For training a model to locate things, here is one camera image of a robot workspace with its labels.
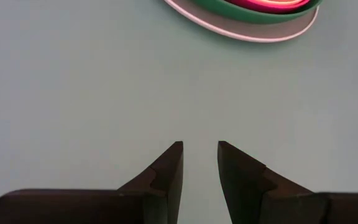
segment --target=white plate rim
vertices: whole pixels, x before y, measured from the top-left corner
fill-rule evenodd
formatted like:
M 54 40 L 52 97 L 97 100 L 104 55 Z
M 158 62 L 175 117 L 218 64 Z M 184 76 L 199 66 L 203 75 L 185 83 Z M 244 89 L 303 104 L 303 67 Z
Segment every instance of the white plate rim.
M 189 13 L 188 11 L 186 11 L 184 8 L 182 8 L 181 6 L 179 6 L 178 4 L 176 4 L 175 2 L 173 2 L 173 0 L 164 0 L 169 6 L 171 6 L 172 8 L 174 8 L 174 10 L 176 10 L 177 12 L 179 12 L 181 15 L 185 16 L 186 18 L 188 18 L 189 20 L 197 23 L 198 25 L 209 29 L 215 33 L 224 35 L 226 37 L 230 37 L 233 39 L 237 39 L 237 40 L 243 40 L 243 41 L 249 41 L 249 42 L 258 42 L 258 43 L 274 43 L 274 42 L 281 42 L 281 41 L 286 41 L 286 40 L 290 40 L 293 39 L 295 37 L 298 37 L 299 35 L 302 35 L 303 33 L 305 33 L 315 22 L 317 15 L 318 15 L 318 11 L 319 11 L 319 6 L 314 10 L 314 16 L 312 18 L 312 20 L 310 21 L 310 23 L 301 31 L 297 32 L 296 34 L 292 34 L 292 35 L 288 35 L 286 37 L 280 37 L 280 38 L 257 38 L 257 37 L 249 37 L 246 35 L 240 35 L 240 34 L 236 34 L 227 30 L 224 30 L 222 28 L 216 27 L 213 24 L 210 24 L 202 19 L 199 19 L 198 17 L 192 15 L 191 13 Z

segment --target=pale blue background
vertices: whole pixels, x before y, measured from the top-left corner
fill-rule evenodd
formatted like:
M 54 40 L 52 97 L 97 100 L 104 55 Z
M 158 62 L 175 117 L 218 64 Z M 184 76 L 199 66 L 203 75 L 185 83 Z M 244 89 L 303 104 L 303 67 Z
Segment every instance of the pale blue background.
M 231 223 L 220 139 L 311 190 L 358 192 L 358 1 L 250 44 L 162 0 L 0 0 L 0 195 L 113 189 L 185 141 L 179 224 Z

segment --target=stacked bowl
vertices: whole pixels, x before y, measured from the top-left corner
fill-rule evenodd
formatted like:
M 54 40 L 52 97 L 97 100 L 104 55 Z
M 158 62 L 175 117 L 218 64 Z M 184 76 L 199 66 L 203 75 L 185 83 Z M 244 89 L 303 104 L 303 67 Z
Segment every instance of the stacked bowl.
M 181 15 L 217 34 L 272 43 L 304 34 L 322 0 L 164 0 Z
M 253 24 L 275 24 L 304 16 L 322 0 L 192 0 L 223 17 Z

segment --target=bowl rim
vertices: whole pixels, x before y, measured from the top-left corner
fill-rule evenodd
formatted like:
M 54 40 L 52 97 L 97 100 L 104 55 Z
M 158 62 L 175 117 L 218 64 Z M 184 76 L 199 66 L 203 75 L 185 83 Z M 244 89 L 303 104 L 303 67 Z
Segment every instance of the bowl rim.
M 271 3 L 265 3 L 261 0 L 241 0 L 242 2 L 251 2 L 252 4 L 257 4 L 260 5 L 262 7 L 268 7 L 271 9 L 294 9 L 294 8 L 298 8 L 298 7 L 302 7 L 305 4 L 308 4 L 310 2 L 310 0 L 301 0 L 300 2 L 296 3 L 296 4 L 291 4 L 291 5 L 276 5 L 276 4 L 271 4 Z
M 289 13 L 289 14 L 272 14 L 272 13 L 266 13 L 266 12 L 258 12 L 258 11 L 254 11 L 254 10 L 251 10 L 251 9 L 246 9 L 246 8 L 237 6 L 237 5 L 235 5 L 235 4 L 232 4 L 232 3 L 227 2 L 227 1 L 225 1 L 225 0 L 207 0 L 207 1 L 218 2 L 218 4 L 224 4 L 224 5 L 226 5 L 227 7 L 231 7 L 231 8 L 234 9 L 234 10 L 242 11 L 242 12 L 244 12 L 244 13 L 251 13 L 251 14 L 257 15 L 257 16 L 263 16 L 263 17 L 270 17 L 270 18 L 282 19 L 282 18 L 285 18 L 285 17 L 297 17 L 297 16 L 302 16 L 302 15 L 304 15 L 305 13 L 307 13 L 308 11 L 310 11 L 310 10 L 315 9 L 316 7 L 318 7 L 323 0 L 316 0 L 314 3 L 312 3 L 313 5 L 312 5 L 311 7 L 309 7 L 308 9 L 305 9 L 304 11 L 296 12 L 296 13 Z

